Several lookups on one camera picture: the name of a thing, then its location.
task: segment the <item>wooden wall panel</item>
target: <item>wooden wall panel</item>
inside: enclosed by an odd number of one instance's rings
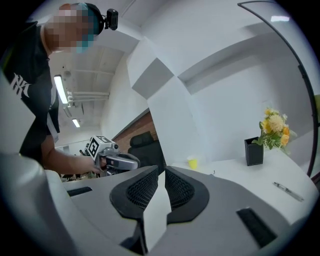
[[[127,153],[128,149],[130,148],[130,139],[133,136],[143,134],[148,131],[151,132],[153,139],[157,141],[158,136],[150,112],[146,113],[139,120],[134,122],[130,127],[120,133],[117,137],[115,137],[113,141],[119,145],[119,149],[121,152]]]

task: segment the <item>white countertop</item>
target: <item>white countertop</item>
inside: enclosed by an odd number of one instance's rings
[[[174,167],[189,169],[187,162]],[[307,216],[315,205],[319,192],[303,170],[279,149],[265,150],[263,164],[247,166],[246,158],[210,162],[198,165],[197,172],[214,174],[218,178],[238,183],[278,210],[290,224]],[[304,198],[300,202],[282,191],[280,183]]]

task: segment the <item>ny logo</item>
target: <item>ny logo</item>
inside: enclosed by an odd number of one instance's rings
[[[14,79],[12,80],[10,86],[14,90],[14,92],[19,96],[20,99],[21,99],[22,92],[24,93],[25,96],[29,98],[29,95],[28,95],[29,85],[30,84],[24,81],[21,75],[17,75],[16,73],[14,73]]]

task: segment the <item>flower bouquet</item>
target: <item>flower bouquet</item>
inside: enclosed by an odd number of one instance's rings
[[[286,124],[287,115],[283,114],[281,116],[279,111],[272,108],[267,108],[264,113],[264,120],[259,122],[261,135],[258,140],[254,139],[252,143],[264,145],[265,147],[269,147],[270,150],[276,147],[288,154],[286,145],[290,137],[297,136],[297,134],[290,130],[289,125]]]

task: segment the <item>person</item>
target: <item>person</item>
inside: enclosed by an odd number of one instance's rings
[[[35,115],[20,149],[59,174],[99,173],[90,156],[67,155],[55,149],[58,139],[59,99],[52,84],[49,56],[55,52],[81,53],[103,30],[103,17],[90,3],[63,4],[45,24],[26,23],[1,60],[11,88]]]

